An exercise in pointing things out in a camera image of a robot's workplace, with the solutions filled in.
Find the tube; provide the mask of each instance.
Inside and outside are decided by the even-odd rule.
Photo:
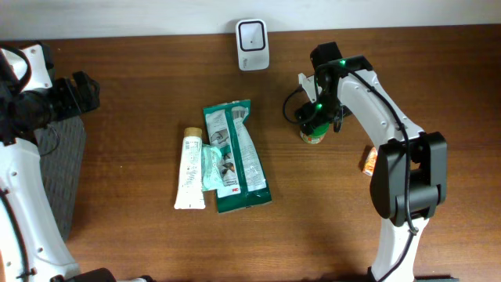
[[[182,140],[175,209],[204,209],[202,193],[202,129],[186,128]]]

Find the orange object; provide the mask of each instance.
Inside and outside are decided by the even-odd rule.
[[[363,166],[362,172],[367,174],[368,176],[372,176],[374,173],[374,167],[376,167],[376,160],[377,150],[376,147],[373,147],[369,152],[369,156],[367,156],[366,164]]]

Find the label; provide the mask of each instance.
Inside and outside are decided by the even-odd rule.
[[[323,138],[325,137],[325,134],[323,136],[320,136],[320,137],[311,137],[311,136],[307,136],[303,132],[299,132],[299,135],[301,135],[301,138],[308,144],[318,144],[318,143],[322,142]]]
[[[243,119],[249,114],[244,107],[232,108],[233,123],[235,124],[236,135],[240,145],[240,154],[249,192],[266,188],[265,174],[259,162],[258,152],[254,147],[249,132],[243,125]]]
[[[205,119],[211,145],[216,146],[222,154],[222,163],[219,169],[225,187],[218,189],[218,197],[241,193],[225,110],[217,110],[214,113],[207,114]]]
[[[205,208],[202,194],[201,150],[201,138],[188,136],[183,139],[178,195],[174,205],[176,209]]]

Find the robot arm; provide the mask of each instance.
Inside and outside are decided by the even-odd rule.
[[[53,79],[49,47],[0,48],[0,250],[5,280],[75,277],[41,181],[33,131],[99,106],[99,85],[85,73]]]
[[[378,149],[370,193],[382,217],[382,226],[369,278],[384,282],[414,281],[413,263],[419,239],[436,206],[445,200],[445,139],[438,132],[427,134],[402,113],[381,87],[365,57],[343,58],[336,43],[331,42],[319,45],[311,60],[315,75],[299,76],[310,103],[296,110],[296,119],[305,121],[296,123],[309,135],[327,122],[337,123],[334,131],[338,132],[344,117],[348,114],[357,117]],[[406,167],[407,154],[420,164],[418,169],[407,172],[408,179],[405,178],[406,169],[410,170]],[[409,182],[407,205],[411,219],[405,213],[405,181]],[[408,222],[418,232],[411,233]]]

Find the wood grain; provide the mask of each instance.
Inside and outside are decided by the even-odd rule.
[[[268,70],[238,70],[234,35],[58,40],[58,75],[101,84],[67,242],[83,271],[159,281],[294,281],[363,274],[380,218],[359,169],[371,142],[354,117],[319,145],[282,117],[309,53],[337,41],[364,54],[392,99],[449,144],[449,193],[426,228],[417,276],[501,277],[501,26],[272,33]],[[268,177],[270,205],[218,215],[173,209],[182,130],[202,108],[251,99],[247,123]]]

